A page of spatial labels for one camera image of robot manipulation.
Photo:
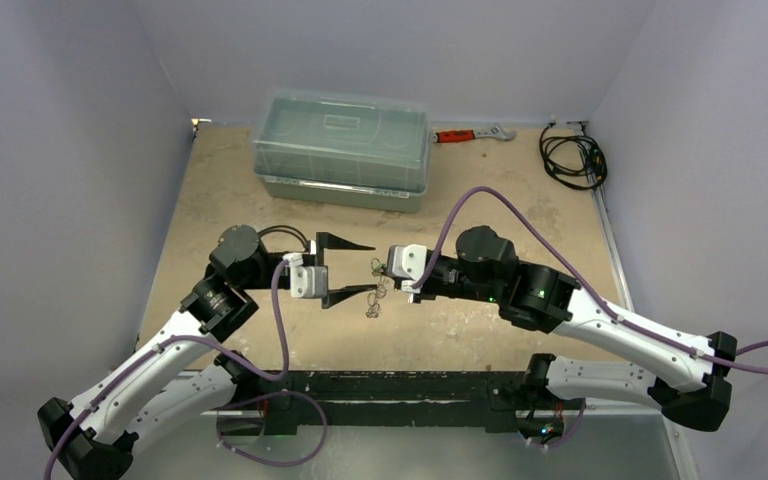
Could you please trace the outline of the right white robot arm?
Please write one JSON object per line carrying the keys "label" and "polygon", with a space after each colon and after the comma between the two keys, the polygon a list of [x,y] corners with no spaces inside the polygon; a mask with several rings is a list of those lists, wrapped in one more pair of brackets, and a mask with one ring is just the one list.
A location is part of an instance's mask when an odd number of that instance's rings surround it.
{"label": "right white robot arm", "polygon": [[597,346],[617,361],[585,362],[535,354],[511,393],[527,408],[605,399],[659,411],[681,426],[714,432],[730,409],[732,386],[720,360],[736,357],[736,339],[659,325],[599,295],[574,277],[518,258],[513,243],[488,226],[462,232],[452,257],[431,258],[419,244],[390,247],[386,275],[412,303],[439,296],[494,304],[527,331]]}

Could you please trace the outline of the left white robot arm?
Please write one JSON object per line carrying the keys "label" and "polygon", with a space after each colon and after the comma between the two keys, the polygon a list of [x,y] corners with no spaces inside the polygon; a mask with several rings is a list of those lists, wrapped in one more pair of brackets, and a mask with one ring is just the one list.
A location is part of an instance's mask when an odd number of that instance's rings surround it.
{"label": "left white robot arm", "polygon": [[[290,349],[279,291],[294,299],[335,306],[372,285],[328,286],[326,250],[361,250],[360,244],[329,232],[305,239],[300,251],[270,252],[263,231],[234,225],[219,237],[204,276],[163,327],[104,379],[71,400],[53,397],[37,412],[50,456],[43,476],[61,465],[74,479],[118,479],[131,466],[138,442],[178,413],[228,403],[244,409],[257,399],[258,382],[242,371],[215,365],[193,383],[174,380],[199,357],[217,351],[233,366],[270,382],[290,370]],[[279,338],[282,365],[270,373],[223,343],[259,309],[250,291],[267,290]]]}

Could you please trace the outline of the grey plastic toolbox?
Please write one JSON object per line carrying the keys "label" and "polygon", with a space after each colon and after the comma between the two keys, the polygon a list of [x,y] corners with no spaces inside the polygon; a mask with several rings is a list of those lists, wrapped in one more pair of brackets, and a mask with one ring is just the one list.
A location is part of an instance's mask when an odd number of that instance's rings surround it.
{"label": "grey plastic toolbox", "polygon": [[253,172],[276,198],[419,211],[432,131],[422,104],[281,89],[250,135]]}

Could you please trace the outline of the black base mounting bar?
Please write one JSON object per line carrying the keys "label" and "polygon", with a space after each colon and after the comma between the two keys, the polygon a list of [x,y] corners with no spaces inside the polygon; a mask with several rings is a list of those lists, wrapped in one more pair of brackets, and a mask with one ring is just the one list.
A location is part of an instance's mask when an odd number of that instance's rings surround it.
{"label": "black base mounting bar", "polygon": [[228,408],[250,410],[268,435],[308,425],[480,428],[540,433],[535,413],[580,409],[526,371],[303,371],[270,382],[252,374],[232,383]]}

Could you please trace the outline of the orange handled adjustable wrench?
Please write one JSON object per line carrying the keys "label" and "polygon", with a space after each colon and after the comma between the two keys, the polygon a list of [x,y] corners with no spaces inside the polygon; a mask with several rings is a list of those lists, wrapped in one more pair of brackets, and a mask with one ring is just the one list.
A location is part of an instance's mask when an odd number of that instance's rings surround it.
{"label": "orange handled adjustable wrench", "polygon": [[460,143],[477,139],[494,139],[499,141],[511,141],[516,137],[515,131],[506,131],[499,124],[494,124],[484,129],[459,129],[439,131],[434,134],[434,142]]}

